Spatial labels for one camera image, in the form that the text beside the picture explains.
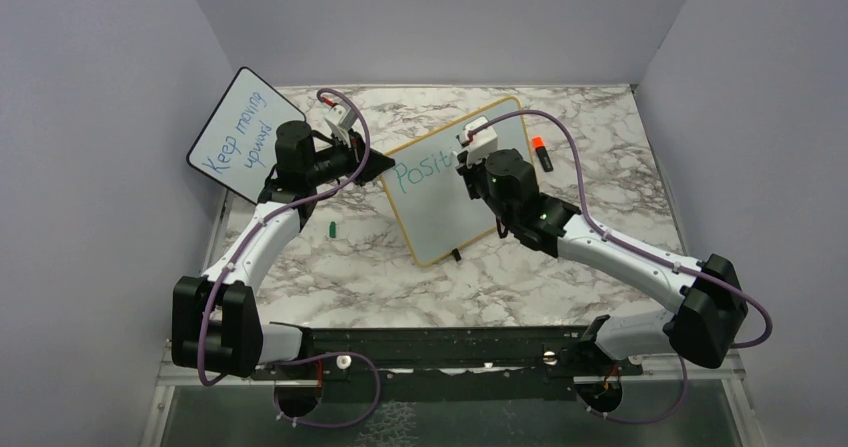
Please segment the yellow-framed whiteboard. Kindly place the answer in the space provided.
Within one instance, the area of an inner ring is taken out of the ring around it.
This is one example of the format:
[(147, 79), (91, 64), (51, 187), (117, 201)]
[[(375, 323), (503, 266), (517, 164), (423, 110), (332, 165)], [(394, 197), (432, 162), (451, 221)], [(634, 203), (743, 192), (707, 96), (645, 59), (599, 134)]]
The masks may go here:
[(518, 98), (504, 97), (388, 153), (395, 165), (381, 182), (416, 264), (432, 265), (495, 230), (494, 214), (469, 198), (452, 153), (467, 124), (521, 108)]

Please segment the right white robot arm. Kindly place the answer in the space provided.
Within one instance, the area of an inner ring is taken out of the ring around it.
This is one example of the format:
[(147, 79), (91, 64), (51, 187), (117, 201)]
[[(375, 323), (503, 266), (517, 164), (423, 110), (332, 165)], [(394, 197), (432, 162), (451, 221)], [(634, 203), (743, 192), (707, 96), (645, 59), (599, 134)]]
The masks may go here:
[(721, 366), (748, 313), (729, 260), (713, 254), (702, 262), (635, 239), (625, 247), (613, 243), (611, 233), (591, 227), (579, 207), (540, 192), (534, 168), (515, 149), (477, 162), (467, 151), (456, 158), (470, 198), (493, 212), (500, 237), (599, 270), (660, 304), (647, 314), (596, 318), (576, 350), (585, 371), (600, 374), (616, 361), (650, 354)]

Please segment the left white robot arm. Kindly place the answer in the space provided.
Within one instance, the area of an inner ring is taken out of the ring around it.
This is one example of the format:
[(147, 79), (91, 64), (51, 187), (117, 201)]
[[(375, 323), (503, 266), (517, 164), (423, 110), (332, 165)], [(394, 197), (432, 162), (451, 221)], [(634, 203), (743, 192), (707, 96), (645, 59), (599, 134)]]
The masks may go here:
[(275, 164), (248, 226), (202, 275), (184, 276), (173, 289), (172, 361), (195, 369), (204, 386), (226, 376), (246, 378), (269, 363), (294, 378), (313, 368), (315, 353), (303, 343), (303, 329), (262, 322), (256, 291), (319, 202), (351, 183), (373, 180), (394, 164), (372, 147), (368, 127), (335, 127), (322, 150), (315, 147), (318, 136), (304, 121), (278, 127)]

